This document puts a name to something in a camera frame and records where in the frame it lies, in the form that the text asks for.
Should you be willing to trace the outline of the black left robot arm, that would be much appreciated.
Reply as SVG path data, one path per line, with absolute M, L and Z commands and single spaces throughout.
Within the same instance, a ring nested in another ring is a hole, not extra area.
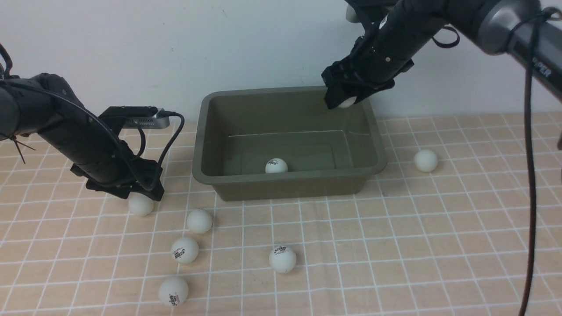
M 162 200 L 162 166 L 135 154 L 119 138 L 123 129 L 163 129 L 161 109 L 112 106 L 90 114 L 68 82 L 54 74 L 1 82 L 1 139 L 38 134 L 72 162 L 71 171 L 87 179 L 86 188 L 127 199 L 130 193 Z

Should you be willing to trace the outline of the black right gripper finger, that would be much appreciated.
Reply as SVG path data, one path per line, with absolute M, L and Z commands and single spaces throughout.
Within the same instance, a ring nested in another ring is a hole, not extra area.
M 327 88 L 324 100 L 329 109 L 336 109 L 343 101 L 350 97 L 351 95 L 341 86 L 330 86 Z
M 357 86 L 357 98 L 355 100 L 355 104 L 358 104 L 360 102 L 363 102 L 363 100 L 369 98 L 370 96 L 373 96 L 376 93 L 385 91 L 385 90 L 389 90 L 391 88 L 393 88 L 395 86 L 395 82 L 394 81 L 387 81 L 382 85 L 379 86 L 364 86 L 364 85 L 359 85 Z

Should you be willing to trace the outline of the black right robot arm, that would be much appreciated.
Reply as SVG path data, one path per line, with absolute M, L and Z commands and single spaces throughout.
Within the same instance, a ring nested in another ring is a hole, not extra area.
M 413 56 L 448 29 L 489 55 L 509 54 L 526 70 L 525 100 L 536 78 L 561 98 L 561 10 L 538 0 L 349 0 L 347 19 L 365 33 L 323 73 L 327 108 L 347 108 L 395 86 Z

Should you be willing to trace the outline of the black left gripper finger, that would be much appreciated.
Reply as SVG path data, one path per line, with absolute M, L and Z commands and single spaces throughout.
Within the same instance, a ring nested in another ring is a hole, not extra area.
M 165 191 L 161 182 L 161 173 L 143 177 L 142 183 L 146 184 L 147 188 L 141 185 L 141 189 L 139 190 L 140 194 L 156 202 L 160 202 L 162 200 Z
M 87 180 L 86 189 L 93 190 L 96 192 L 107 193 L 120 199 L 127 199 L 129 197 L 129 194 L 131 193 L 131 186 L 127 186 L 127 185 L 102 186 L 94 182 L 94 180 Z

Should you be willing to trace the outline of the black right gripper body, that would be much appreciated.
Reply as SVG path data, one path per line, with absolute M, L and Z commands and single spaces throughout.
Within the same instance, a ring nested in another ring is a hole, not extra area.
M 392 68 L 393 64 L 387 62 L 385 58 L 380 64 L 377 60 L 378 54 L 373 48 L 360 57 L 352 58 L 352 53 L 359 48 L 363 39 L 363 37 L 357 38 L 349 56 L 333 62 L 322 72 L 321 77 L 326 88 L 341 86 L 350 95 L 357 95 L 357 86 L 379 86 L 387 81 L 395 82 L 396 76 L 409 71 L 414 66 L 412 59 L 397 68 Z

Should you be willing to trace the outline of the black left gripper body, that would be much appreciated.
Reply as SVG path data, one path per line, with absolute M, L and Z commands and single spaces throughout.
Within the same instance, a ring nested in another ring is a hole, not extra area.
M 162 166 L 155 160 L 133 158 L 129 162 L 136 168 L 142 180 L 143 177 L 150 176 L 151 174 L 162 174 Z M 83 176 L 87 180 L 94 180 L 94 182 L 102 186 L 127 185 L 131 186 L 131 193 L 139 193 L 141 189 L 141 184 L 121 158 L 115 158 L 108 162 L 98 161 L 86 165 L 73 164 L 71 172 L 76 176 Z

